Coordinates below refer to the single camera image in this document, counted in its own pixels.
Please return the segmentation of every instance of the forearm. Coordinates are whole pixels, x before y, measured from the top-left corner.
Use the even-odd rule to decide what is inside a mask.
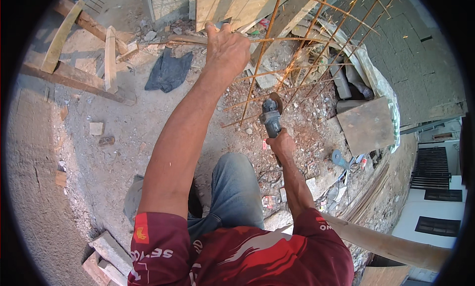
[[[315,208],[312,193],[308,188],[305,177],[300,173],[293,159],[284,159],[282,170],[284,173],[284,186],[287,201],[294,221],[304,210]]]
[[[145,172],[138,213],[187,218],[188,193],[208,123],[228,85],[211,73],[203,71],[163,127]]]

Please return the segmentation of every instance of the shirt sleeve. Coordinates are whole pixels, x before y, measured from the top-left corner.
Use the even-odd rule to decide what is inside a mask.
[[[134,268],[128,285],[162,285],[186,277],[189,247],[186,219],[168,213],[138,214],[131,244]]]
[[[319,273],[323,285],[352,284],[352,255],[320,212],[313,208],[302,212],[295,221],[294,234],[307,238],[309,253],[304,254],[302,262]]]

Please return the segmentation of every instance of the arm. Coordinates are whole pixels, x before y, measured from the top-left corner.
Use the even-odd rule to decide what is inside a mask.
[[[175,108],[153,149],[143,179],[137,214],[164,212],[187,219],[188,193],[208,123],[216,104],[249,61],[250,41],[207,22],[206,65],[195,85]]]
[[[276,138],[268,138],[266,143],[270,145],[270,148],[282,164],[285,192],[287,192],[290,212],[292,212],[295,222],[304,210],[315,208],[315,203],[313,202],[310,189],[308,189],[307,183],[305,183],[305,178],[294,162],[295,142],[287,133],[287,129],[282,128],[282,131]]]

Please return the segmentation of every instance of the bamboo pole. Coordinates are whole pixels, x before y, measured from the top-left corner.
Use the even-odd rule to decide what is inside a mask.
[[[343,239],[374,254],[407,265],[439,272],[451,250],[401,239],[322,213]]]

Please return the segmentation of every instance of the person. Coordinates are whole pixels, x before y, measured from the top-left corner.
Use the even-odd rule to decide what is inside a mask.
[[[216,164],[209,215],[188,212],[208,123],[250,58],[250,41],[228,23],[218,31],[208,22],[206,32],[205,67],[166,122],[144,179],[126,196],[134,224],[128,285],[351,285],[351,254],[315,209],[286,129],[266,142],[282,164],[293,235],[264,230],[259,185],[242,154],[225,154]]]

